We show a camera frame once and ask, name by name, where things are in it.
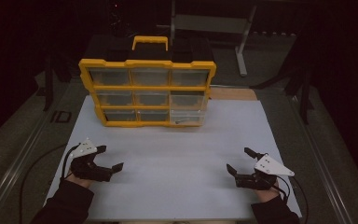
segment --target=black cable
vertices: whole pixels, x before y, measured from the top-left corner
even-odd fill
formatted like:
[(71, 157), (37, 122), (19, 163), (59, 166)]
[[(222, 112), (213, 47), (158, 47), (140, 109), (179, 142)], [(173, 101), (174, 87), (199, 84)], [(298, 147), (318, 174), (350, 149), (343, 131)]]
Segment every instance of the black cable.
[(289, 196), (286, 195), (286, 192), (284, 192), (283, 189), (280, 189), (279, 187), (275, 186), (274, 184), (270, 184), (266, 179), (261, 178), (261, 180), (263, 180), (264, 182), (266, 182), (267, 184), (270, 185), (271, 188), (276, 189), (277, 191), (279, 191), (280, 193), (283, 194), (283, 201), (284, 203), (287, 203), (287, 199), (289, 198)]
[(308, 216), (309, 216), (309, 213), (310, 213), (310, 210), (309, 210), (309, 207), (308, 207), (308, 200), (307, 200), (307, 197), (305, 196), (305, 192), (304, 190), (301, 188), (301, 185), (298, 183), (298, 181), (295, 179), (294, 176), (292, 176), (292, 178), (296, 181), (296, 183), (298, 184), (298, 187), (301, 189), (301, 193), (303, 194), (304, 196), (304, 201), (305, 201), (305, 206), (306, 206), (306, 216), (305, 216), (305, 221), (304, 221), (304, 224), (307, 224), (308, 222)]
[(64, 179), (67, 179), (70, 175), (72, 175), (73, 173), (69, 173)]
[(287, 189), (288, 189), (288, 191), (289, 191), (289, 193), (287, 193), (287, 198), (289, 198), (289, 197), (290, 197), (290, 188), (289, 188), (289, 185), (287, 184), (287, 182), (286, 182), (283, 178), (281, 178), (281, 177), (278, 176), (278, 175), (277, 175), (277, 177), (280, 178), (280, 180), (283, 181), (283, 182), (286, 184), (286, 187), (287, 187)]
[(61, 183), (61, 181), (63, 181), (66, 178), (65, 177), (65, 168), (66, 168), (66, 162), (68, 161), (68, 157), (69, 157), (69, 155), (71, 155), (71, 152), (73, 152), (75, 149), (77, 149), (78, 146), (80, 146), (80, 143), (77, 146), (69, 149), (69, 151), (65, 155), (65, 159), (63, 160), (63, 165), (62, 165), (62, 173), (61, 173), (60, 183)]
[(27, 172), (25, 173), (25, 177), (22, 179), (22, 182), (21, 182), (21, 186), (20, 186), (20, 198), (19, 198), (19, 223), (21, 224), (22, 223), (22, 192), (23, 192), (23, 189), (24, 189), (24, 185), (25, 185), (25, 180), (27, 179), (28, 177), (28, 174), (30, 174), (32, 168), (34, 168), (34, 166), (40, 161), (42, 160), (45, 156), (47, 156), (49, 153), (57, 150), (57, 149), (60, 149), (62, 147), (65, 147), (67, 144), (62, 144), (58, 147), (55, 147), (51, 150), (49, 150), (48, 152), (46, 152), (45, 154), (43, 154), (42, 156), (40, 156), (39, 158), (37, 158), (36, 161), (34, 161), (34, 163), (32, 163), (32, 165), (30, 166), (30, 168), (28, 168)]

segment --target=yellow case frame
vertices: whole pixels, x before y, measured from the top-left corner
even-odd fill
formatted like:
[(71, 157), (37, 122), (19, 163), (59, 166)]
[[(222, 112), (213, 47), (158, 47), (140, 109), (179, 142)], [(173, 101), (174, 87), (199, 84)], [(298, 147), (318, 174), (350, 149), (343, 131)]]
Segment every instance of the yellow case frame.
[[(166, 50), (168, 50), (168, 38), (165, 36), (136, 36), (134, 37), (132, 50), (135, 50), (136, 43), (164, 43)], [(81, 71), (81, 79), (85, 88), (89, 91), (94, 104), (95, 113), (104, 126), (118, 126), (118, 127), (142, 127), (142, 126), (166, 126), (166, 127), (185, 127), (185, 126), (200, 126), (200, 123), (172, 123), (170, 119), (165, 121), (142, 121), (139, 113), (135, 113), (136, 121), (109, 121), (104, 114), (105, 109), (112, 110), (167, 110), (171, 114), (170, 100), (168, 105), (137, 105), (135, 103), (134, 94), (132, 97), (132, 105), (101, 105), (97, 96), (97, 91), (167, 91), (169, 92), (168, 99), (171, 99), (171, 91), (203, 91), (204, 101), (201, 108), (196, 110), (206, 111), (206, 105), (211, 93), (210, 84), (216, 71), (216, 64), (212, 61), (196, 61), (192, 63), (173, 63), (172, 61), (158, 61), (158, 60), (127, 60), (125, 62), (107, 62), (103, 59), (82, 59), (79, 63)], [(90, 75), (90, 68), (118, 68), (128, 69), (128, 77), (130, 79), (130, 85), (99, 85), (94, 83)], [(166, 86), (137, 86), (133, 85), (131, 69), (133, 68), (165, 68), (169, 69), (168, 85)], [(184, 69), (184, 70), (209, 70), (205, 85), (203, 86), (172, 86), (172, 70)]]

